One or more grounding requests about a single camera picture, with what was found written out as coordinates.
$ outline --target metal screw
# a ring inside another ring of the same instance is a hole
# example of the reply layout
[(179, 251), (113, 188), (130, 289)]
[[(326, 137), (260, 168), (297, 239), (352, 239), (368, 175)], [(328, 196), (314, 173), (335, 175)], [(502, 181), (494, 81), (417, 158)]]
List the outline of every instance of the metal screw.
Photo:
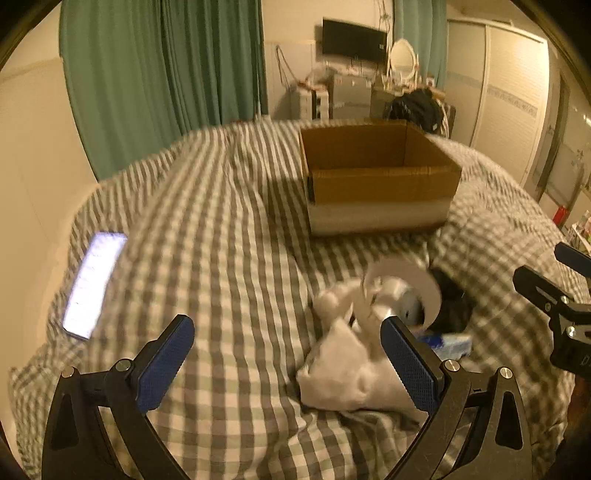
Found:
[(445, 360), (443, 364), (450, 372), (457, 372), (460, 369), (460, 364), (455, 360)]
[(509, 380), (513, 376), (513, 372), (507, 367), (501, 368), (501, 376)]
[(115, 369), (118, 372), (127, 372), (127, 370), (129, 370), (130, 368), (131, 368), (131, 360), (127, 360), (126, 358), (124, 358), (123, 360), (119, 360), (115, 364)]
[(65, 369), (61, 371), (61, 376), (63, 378), (70, 378), (72, 375), (74, 375), (74, 367), (65, 367)]

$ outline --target checkered bedspread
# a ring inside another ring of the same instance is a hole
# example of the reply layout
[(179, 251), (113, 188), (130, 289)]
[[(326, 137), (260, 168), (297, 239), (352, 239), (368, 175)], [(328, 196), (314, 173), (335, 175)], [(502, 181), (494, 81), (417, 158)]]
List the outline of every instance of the checkered bedspread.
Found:
[[(40, 477), (44, 428), (61, 370), (108, 369), (133, 358), (177, 313), (196, 340), (161, 407), (149, 414), (190, 478), (383, 478), (416, 427), (398, 414), (316, 411), (298, 401), (296, 372), (323, 334), (309, 302), (390, 254), (441, 268), (478, 305), (470, 361), (514, 370), (531, 430), (534, 470), (553, 460), (571, 375), (550, 365), (544, 316), (513, 289), (530, 265), (590, 301), (582, 279), (553, 257), (557, 228), (501, 168), (433, 138), (463, 166), (449, 221), (423, 235), (311, 238), (293, 122), (194, 132), (102, 183), (77, 214), (69, 267), (47, 322), (47, 343), (9, 388), (24, 466)], [(129, 236), (98, 326), (83, 343), (61, 320), (92, 235)], [(112, 419), (105, 423), (124, 468)]]

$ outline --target cardboard box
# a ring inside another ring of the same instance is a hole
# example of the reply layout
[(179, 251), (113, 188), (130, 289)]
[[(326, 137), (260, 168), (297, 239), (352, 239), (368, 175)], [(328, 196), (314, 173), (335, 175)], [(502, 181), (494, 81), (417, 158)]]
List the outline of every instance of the cardboard box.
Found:
[(300, 148), (316, 235), (436, 228), (462, 173), (406, 121), (302, 129)]

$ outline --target smartphone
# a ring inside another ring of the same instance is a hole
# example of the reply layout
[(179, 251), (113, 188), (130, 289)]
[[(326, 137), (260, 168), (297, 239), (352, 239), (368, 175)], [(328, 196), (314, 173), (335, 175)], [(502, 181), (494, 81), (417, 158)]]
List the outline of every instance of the smartphone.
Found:
[(90, 240), (62, 324), (70, 335), (90, 338), (99, 319), (107, 282), (126, 241), (124, 234), (113, 232), (98, 232)]

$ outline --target curtain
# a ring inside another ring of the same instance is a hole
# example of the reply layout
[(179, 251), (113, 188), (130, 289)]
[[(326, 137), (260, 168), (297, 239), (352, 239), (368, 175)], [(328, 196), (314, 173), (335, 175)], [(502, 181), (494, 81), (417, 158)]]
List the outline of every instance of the curtain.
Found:
[(267, 112), (260, 0), (64, 0), (60, 54), (98, 180)]
[(446, 0), (394, 0), (394, 40), (406, 38), (418, 54), (423, 79), (430, 73), (445, 87), (447, 70)]

